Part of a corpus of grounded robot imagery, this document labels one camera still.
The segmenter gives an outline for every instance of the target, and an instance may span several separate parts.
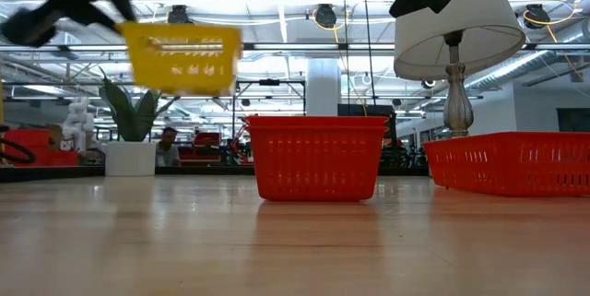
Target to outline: ceiling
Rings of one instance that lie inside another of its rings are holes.
[[[0,19],[7,18],[19,7],[33,8],[43,0],[0,0]],[[239,25],[242,28],[244,42],[275,42],[275,43],[334,43],[336,37],[331,30],[321,30],[310,18],[313,11],[320,4],[333,5],[334,11],[339,20],[344,19],[345,9],[349,12],[349,25],[337,32],[339,42],[363,43],[371,36],[372,43],[394,43],[395,42],[395,21],[388,15],[389,6],[394,0],[133,0],[136,14],[141,21],[165,21],[167,13],[173,5],[186,5],[187,13],[191,20],[197,23],[224,23],[227,25]],[[573,0],[510,0],[516,13],[522,14],[527,4],[542,4],[551,16],[551,20],[559,20],[568,17],[572,12]],[[97,3],[107,14],[122,20],[114,11],[112,6],[106,2]],[[572,18],[561,24],[554,25],[557,32],[566,30],[587,17],[590,12],[590,0],[581,0]],[[53,43],[67,44],[123,44],[124,40],[112,32],[98,26],[82,27],[70,20],[60,20],[58,28],[61,32]],[[525,29],[527,39],[531,42],[548,41],[549,35],[546,30]],[[18,61],[19,66],[12,66],[14,72],[9,73],[12,81],[46,81],[63,82],[69,74],[69,78],[81,83],[98,82],[102,78],[102,71],[114,80],[131,82],[132,69],[124,53],[77,53],[78,59],[68,61],[63,57],[56,57],[50,53],[4,53],[7,56],[5,62]],[[318,57],[317,54],[301,52],[246,52],[244,59],[238,65],[238,77],[241,80],[258,80],[262,78],[280,78],[289,80],[305,79],[308,70],[308,60],[311,57]],[[421,85],[418,82],[407,81],[395,77],[392,70],[393,56],[374,56],[372,64],[369,55],[355,54],[350,56],[346,69],[335,54],[328,57],[335,58],[341,64],[342,74],[349,73],[355,89],[362,94],[371,94],[370,81],[365,78],[365,73],[373,69],[375,91],[378,95],[412,95],[420,92]],[[42,70],[44,76],[39,72],[27,71],[24,65],[29,65],[37,70]],[[537,71],[536,76],[550,74],[549,69]],[[78,90],[84,90],[88,94],[96,93],[96,86],[79,86]],[[302,101],[294,92],[293,88],[287,85],[280,87],[251,86],[248,93],[260,96],[286,96],[292,99],[253,100],[249,107],[242,107],[251,111],[300,111]],[[18,95],[36,95],[46,92],[18,88]],[[172,111],[174,117],[184,117],[188,113],[192,119],[197,117],[228,117],[230,112],[224,111],[222,105],[230,101],[190,101],[181,100],[176,102],[178,109]],[[391,103],[391,99],[380,101],[380,103]],[[416,101],[404,101],[402,109],[413,109]]]

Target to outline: person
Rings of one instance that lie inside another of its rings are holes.
[[[156,145],[156,166],[180,166],[178,148],[173,145],[176,134],[178,134],[178,131],[169,126],[162,131],[162,139]]]

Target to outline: table surface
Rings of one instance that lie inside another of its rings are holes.
[[[0,295],[587,295],[590,201],[381,178],[270,203],[248,176],[0,186]]]

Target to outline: table lamp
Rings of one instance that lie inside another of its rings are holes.
[[[525,34],[508,0],[444,1],[445,6],[418,6],[397,18],[394,69],[405,79],[448,79],[444,123],[452,136],[467,136],[473,110],[465,76],[514,55],[525,43]]]

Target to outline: red plastic basket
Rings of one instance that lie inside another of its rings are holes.
[[[438,185],[492,195],[590,195],[590,134],[499,133],[424,144]]]
[[[268,200],[372,197],[383,117],[248,117],[259,195]]]

